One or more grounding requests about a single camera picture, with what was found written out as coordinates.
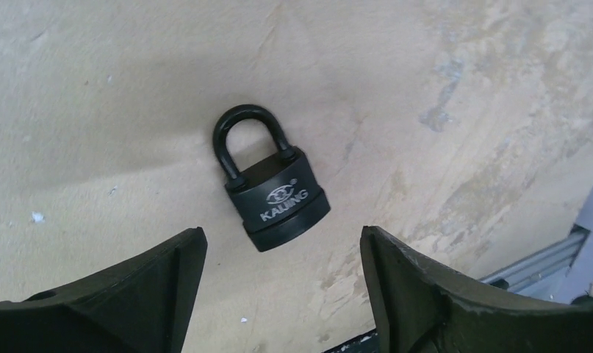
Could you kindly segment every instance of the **beige surface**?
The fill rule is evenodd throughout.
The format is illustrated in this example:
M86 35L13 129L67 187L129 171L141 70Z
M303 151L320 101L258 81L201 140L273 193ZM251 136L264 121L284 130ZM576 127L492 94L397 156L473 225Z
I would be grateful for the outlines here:
M246 102L333 207L264 254L209 145ZM270 151L255 124L229 145ZM564 237L592 183L593 0L0 0L0 300L202 226L185 351L320 352L373 327L364 224L480 276Z

